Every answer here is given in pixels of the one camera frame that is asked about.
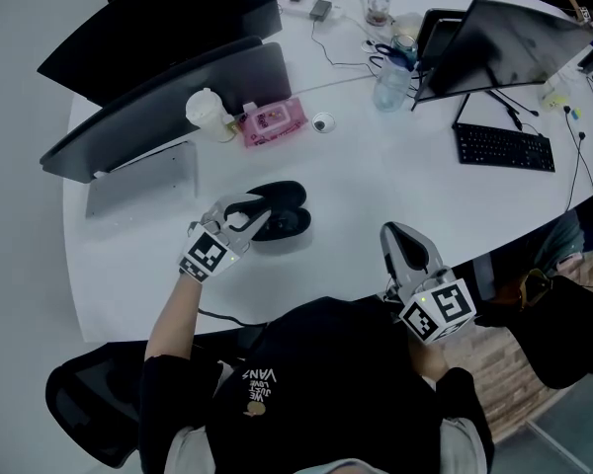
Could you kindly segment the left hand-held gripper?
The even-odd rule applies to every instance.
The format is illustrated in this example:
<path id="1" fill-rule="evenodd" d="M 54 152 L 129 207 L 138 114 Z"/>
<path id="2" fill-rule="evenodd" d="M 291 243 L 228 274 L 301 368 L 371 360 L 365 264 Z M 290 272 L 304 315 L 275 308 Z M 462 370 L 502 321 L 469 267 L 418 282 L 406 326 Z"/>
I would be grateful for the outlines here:
<path id="1" fill-rule="evenodd" d="M 198 283 L 219 275 L 241 259 L 271 213 L 272 209 L 258 195 L 219 198 L 201 222 L 190 224 L 178 261 L 179 273 Z"/>

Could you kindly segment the black shoe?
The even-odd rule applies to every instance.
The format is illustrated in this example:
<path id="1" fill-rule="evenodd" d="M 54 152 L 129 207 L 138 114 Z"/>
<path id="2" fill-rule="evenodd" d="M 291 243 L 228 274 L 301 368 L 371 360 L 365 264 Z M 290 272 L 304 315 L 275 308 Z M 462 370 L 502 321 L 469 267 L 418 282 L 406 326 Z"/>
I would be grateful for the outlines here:
<path id="1" fill-rule="evenodd" d="M 303 207 L 306 202 L 306 190 L 303 185 L 296 181 L 279 181 L 253 188 L 248 194 L 261 196 L 267 208 L 273 211 L 283 209 L 299 209 L 300 225 L 292 232 L 271 232 L 264 227 L 253 238 L 255 242 L 270 242 L 302 234 L 310 225 L 311 215 Z"/>

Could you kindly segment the person's left forearm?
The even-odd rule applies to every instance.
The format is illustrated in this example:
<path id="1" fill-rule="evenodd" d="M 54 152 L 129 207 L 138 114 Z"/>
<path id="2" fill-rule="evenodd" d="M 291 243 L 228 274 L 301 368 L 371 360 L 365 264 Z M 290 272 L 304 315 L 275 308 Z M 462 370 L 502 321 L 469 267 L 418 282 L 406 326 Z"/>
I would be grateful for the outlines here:
<path id="1" fill-rule="evenodd" d="M 144 360 L 158 356 L 190 358 L 202 289 L 191 276 L 179 275 L 152 329 Z"/>

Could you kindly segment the person's right forearm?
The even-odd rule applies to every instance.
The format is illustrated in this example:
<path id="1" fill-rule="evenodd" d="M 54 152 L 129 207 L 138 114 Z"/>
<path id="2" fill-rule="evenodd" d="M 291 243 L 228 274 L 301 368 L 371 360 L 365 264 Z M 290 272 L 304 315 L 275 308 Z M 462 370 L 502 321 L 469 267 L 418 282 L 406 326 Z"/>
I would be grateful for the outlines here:
<path id="1" fill-rule="evenodd" d="M 450 369 L 443 350 L 437 344 L 424 345 L 414 337 L 409 337 L 408 349 L 411 366 L 422 377 L 437 382 Z"/>

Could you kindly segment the silver laptop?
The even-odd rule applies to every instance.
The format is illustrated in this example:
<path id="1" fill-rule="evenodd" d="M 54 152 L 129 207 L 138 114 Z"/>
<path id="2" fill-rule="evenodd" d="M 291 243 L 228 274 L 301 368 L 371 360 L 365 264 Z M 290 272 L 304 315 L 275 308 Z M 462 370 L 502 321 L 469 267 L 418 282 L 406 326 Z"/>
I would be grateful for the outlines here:
<path id="1" fill-rule="evenodd" d="M 89 220 L 134 217 L 187 206 L 197 195 L 197 149 L 184 141 L 94 180 L 85 217 Z"/>

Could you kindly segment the pink wet wipes pack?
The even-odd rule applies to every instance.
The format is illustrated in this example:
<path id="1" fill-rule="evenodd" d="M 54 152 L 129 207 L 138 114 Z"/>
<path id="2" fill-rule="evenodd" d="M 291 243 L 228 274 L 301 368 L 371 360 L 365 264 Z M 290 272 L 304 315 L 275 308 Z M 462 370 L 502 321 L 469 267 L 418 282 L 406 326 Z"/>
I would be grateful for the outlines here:
<path id="1" fill-rule="evenodd" d="M 299 98 L 291 98 L 243 114 L 238 125 L 246 148 L 292 134 L 308 123 Z"/>

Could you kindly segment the white lidded cup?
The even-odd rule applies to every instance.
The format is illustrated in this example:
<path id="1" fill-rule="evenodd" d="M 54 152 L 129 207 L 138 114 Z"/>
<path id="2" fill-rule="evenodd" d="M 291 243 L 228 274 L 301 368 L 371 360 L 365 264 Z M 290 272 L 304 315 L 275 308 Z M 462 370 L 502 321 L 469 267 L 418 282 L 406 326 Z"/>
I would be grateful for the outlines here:
<path id="1" fill-rule="evenodd" d="M 214 141 L 225 143 L 233 138 L 223 122 L 223 118 L 230 113 L 224 108 L 221 97 L 210 88 L 203 88 L 193 94 L 186 103 L 185 111 L 189 123 Z"/>

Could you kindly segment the dark grey monitor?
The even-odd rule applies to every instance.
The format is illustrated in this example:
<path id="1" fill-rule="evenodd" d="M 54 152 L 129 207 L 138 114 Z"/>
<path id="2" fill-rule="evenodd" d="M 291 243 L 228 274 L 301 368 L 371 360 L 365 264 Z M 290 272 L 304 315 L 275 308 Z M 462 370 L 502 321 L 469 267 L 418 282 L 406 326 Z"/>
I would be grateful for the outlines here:
<path id="1" fill-rule="evenodd" d="M 281 46 L 237 40 L 183 62 L 109 103 L 40 159 L 42 169 L 88 184 L 126 162 L 198 128 L 185 106 L 196 92 L 217 93 L 234 116 L 249 103 L 265 106 L 292 95 Z"/>

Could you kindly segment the person's black printed t-shirt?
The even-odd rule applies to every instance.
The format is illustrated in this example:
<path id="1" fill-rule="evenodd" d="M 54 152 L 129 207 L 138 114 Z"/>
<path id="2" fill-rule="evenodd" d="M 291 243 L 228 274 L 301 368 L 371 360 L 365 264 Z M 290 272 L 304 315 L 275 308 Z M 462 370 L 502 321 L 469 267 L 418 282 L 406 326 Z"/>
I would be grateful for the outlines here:
<path id="1" fill-rule="evenodd" d="M 381 304 L 321 298 L 272 322 L 236 367 L 211 355 L 147 360 L 140 386 L 143 474 L 164 474 L 182 429 L 206 430 L 216 474 L 303 469 L 357 458 L 390 474 L 439 474 L 445 419 L 494 445 L 473 379 L 416 373 L 407 336 Z"/>

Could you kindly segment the black keyboard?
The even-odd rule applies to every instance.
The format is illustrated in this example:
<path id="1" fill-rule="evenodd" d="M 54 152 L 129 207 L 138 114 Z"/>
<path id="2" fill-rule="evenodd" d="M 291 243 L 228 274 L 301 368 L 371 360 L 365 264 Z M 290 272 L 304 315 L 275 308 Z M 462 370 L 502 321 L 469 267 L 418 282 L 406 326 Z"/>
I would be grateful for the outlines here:
<path id="1" fill-rule="evenodd" d="M 555 172 L 551 143 L 541 134 L 468 123 L 453 131 L 462 164 Z"/>

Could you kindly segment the black bag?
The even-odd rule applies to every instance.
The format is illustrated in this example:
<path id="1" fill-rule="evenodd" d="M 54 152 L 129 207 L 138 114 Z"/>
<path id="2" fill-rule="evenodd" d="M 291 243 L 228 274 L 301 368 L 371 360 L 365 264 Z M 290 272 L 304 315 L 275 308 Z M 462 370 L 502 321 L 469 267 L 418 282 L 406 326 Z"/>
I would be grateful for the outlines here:
<path id="1" fill-rule="evenodd" d="M 542 383 L 564 389 L 593 375 L 593 291 L 531 271 L 479 303 L 476 325 L 506 328 Z"/>

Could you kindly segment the large black monitor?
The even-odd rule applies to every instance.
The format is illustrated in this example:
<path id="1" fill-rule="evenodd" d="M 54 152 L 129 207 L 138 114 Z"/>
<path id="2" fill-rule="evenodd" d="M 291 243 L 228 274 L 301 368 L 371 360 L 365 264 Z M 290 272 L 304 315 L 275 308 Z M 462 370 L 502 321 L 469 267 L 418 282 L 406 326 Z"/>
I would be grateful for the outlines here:
<path id="1" fill-rule="evenodd" d="M 277 0 L 108 0 L 38 72 L 105 106 L 174 65 L 280 28 Z"/>

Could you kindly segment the dark blue scissors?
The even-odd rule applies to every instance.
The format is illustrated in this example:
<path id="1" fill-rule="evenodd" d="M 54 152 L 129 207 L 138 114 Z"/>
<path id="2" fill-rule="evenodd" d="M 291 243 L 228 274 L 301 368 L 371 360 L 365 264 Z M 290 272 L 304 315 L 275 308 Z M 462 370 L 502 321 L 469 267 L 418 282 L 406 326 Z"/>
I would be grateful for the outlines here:
<path id="1" fill-rule="evenodd" d="M 414 62 L 412 61 L 412 58 L 395 47 L 391 47 L 379 42 L 374 43 L 373 48 L 375 54 L 369 56 L 369 62 L 378 68 L 383 66 L 383 63 L 386 59 L 397 66 L 406 68 L 409 71 L 414 68 Z"/>

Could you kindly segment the black monitor with stand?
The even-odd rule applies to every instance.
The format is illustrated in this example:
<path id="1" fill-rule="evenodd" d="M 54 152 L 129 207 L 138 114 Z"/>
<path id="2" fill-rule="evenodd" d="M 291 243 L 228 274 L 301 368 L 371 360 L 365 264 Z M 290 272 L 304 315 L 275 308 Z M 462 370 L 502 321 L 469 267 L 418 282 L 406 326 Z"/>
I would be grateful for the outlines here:
<path id="1" fill-rule="evenodd" d="M 444 52 L 421 82 L 414 106 L 475 92 L 543 85 L 593 40 L 593 28 L 529 7 L 472 0 Z"/>

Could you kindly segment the black office chair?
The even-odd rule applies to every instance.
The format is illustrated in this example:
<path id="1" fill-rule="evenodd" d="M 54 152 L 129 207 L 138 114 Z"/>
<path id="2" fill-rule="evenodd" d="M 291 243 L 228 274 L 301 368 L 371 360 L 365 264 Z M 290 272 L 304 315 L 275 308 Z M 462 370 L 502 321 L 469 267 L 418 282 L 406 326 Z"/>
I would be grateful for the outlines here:
<path id="1" fill-rule="evenodd" d="M 139 382 L 145 341 L 108 343 L 48 377 L 45 402 L 66 434 L 113 469 L 137 450 Z"/>

